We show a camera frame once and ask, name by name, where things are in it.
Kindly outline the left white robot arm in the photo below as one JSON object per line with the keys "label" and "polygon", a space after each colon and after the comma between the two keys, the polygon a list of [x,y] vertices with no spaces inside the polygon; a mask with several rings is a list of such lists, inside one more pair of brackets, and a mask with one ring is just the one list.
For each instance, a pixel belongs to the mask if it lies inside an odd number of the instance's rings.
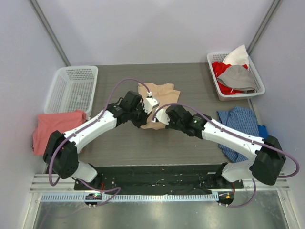
{"label": "left white robot arm", "polygon": [[134,91],[129,91],[118,102],[108,104],[90,121],[65,133],[54,131],[48,140],[43,161],[61,179],[82,180],[90,190],[97,190],[102,185],[102,175],[91,164],[78,159],[80,151],[100,135],[131,121],[137,128],[147,123],[147,118],[158,101],[149,93],[143,98]]}

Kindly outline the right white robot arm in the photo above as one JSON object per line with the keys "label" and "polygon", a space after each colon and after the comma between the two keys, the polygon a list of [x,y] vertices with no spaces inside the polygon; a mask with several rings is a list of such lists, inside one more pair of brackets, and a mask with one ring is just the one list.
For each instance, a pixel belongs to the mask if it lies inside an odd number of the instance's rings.
{"label": "right white robot arm", "polygon": [[216,185],[227,188],[240,179],[255,178],[266,185],[274,185],[284,166],[286,157],[280,153],[277,138],[247,135],[222,125],[206,115],[192,115],[182,105],[170,105],[165,113],[168,127],[182,131],[188,136],[213,141],[243,155],[241,162],[226,163],[215,176]]}

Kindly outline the beige t-shirt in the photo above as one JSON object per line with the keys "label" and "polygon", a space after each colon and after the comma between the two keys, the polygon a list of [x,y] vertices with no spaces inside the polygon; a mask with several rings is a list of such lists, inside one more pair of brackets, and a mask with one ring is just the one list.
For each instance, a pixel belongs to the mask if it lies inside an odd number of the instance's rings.
{"label": "beige t-shirt", "polygon": [[[155,97],[159,101],[159,106],[168,104],[168,103],[176,103],[178,102],[178,98],[180,96],[180,91],[174,89],[174,84],[172,83],[165,83],[161,85],[156,85],[154,83],[145,83],[145,85],[150,89],[152,92],[153,97]],[[147,118],[147,123],[142,125],[142,129],[165,129],[165,124],[161,122],[152,122],[152,116],[157,108],[152,110],[152,113]]]}

